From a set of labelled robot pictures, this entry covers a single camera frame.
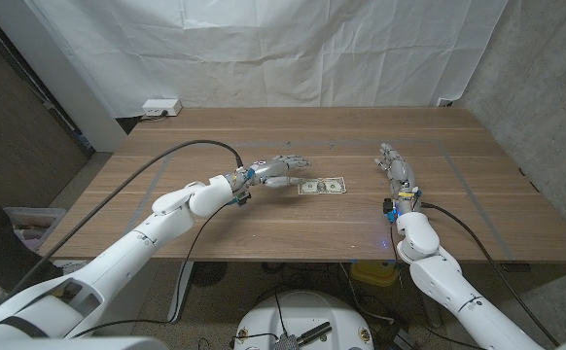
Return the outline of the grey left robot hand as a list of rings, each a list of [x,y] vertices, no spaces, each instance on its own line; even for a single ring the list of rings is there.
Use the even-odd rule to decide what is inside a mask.
[[[258,160],[248,168],[236,169],[230,178],[230,185],[235,193],[257,185],[274,189],[293,186],[298,184],[301,179],[290,177],[288,172],[307,166],[310,166],[310,162],[305,157],[297,155]]]

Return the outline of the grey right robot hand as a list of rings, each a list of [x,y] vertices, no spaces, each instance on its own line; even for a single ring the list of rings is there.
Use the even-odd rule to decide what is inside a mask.
[[[389,180],[391,198],[400,210],[415,211],[419,188],[414,170],[391,145],[382,143],[379,152],[381,158],[374,162]]]

